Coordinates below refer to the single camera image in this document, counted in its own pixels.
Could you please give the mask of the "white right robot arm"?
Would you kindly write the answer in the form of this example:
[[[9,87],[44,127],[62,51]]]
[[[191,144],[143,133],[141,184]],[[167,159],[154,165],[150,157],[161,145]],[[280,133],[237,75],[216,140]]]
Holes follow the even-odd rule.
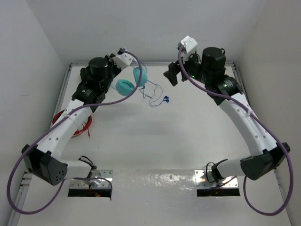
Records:
[[[290,151],[287,143],[277,142],[256,120],[256,115],[248,105],[241,86],[226,74],[225,50],[208,47],[199,56],[196,50],[187,53],[178,47],[179,59],[168,66],[164,76],[173,86],[177,85],[177,74],[182,81],[188,78],[204,84],[204,91],[232,120],[247,144],[250,155],[242,159],[225,159],[211,167],[209,177],[219,183],[226,177],[246,176],[257,180],[278,167],[285,159],[283,151]]]

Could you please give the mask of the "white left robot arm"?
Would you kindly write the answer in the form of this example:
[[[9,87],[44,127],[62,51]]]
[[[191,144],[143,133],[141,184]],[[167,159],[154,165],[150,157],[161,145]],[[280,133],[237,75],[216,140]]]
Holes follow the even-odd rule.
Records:
[[[78,127],[97,109],[108,92],[113,79],[123,67],[115,54],[91,59],[81,68],[76,91],[61,116],[52,126],[52,131],[33,147],[24,158],[30,173],[55,186],[65,178],[86,178],[93,169],[91,164],[77,160],[62,160],[62,152]]]

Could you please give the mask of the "teal cat-ear headphones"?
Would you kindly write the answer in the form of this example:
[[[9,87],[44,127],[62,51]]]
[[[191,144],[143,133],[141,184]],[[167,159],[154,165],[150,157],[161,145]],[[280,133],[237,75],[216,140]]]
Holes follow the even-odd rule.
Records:
[[[144,68],[142,68],[142,71],[140,72],[140,68],[135,67],[133,69],[133,75],[134,75],[136,85],[138,85],[138,87],[144,87],[145,84],[148,82],[147,73],[146,73],[146,70]],[[136,85],[134,85],[129,80],[120,79],[120,80],[117,81],[117,83],[115,85],[115,89],[119,94],[126,97],[130,93],[133,92]]]

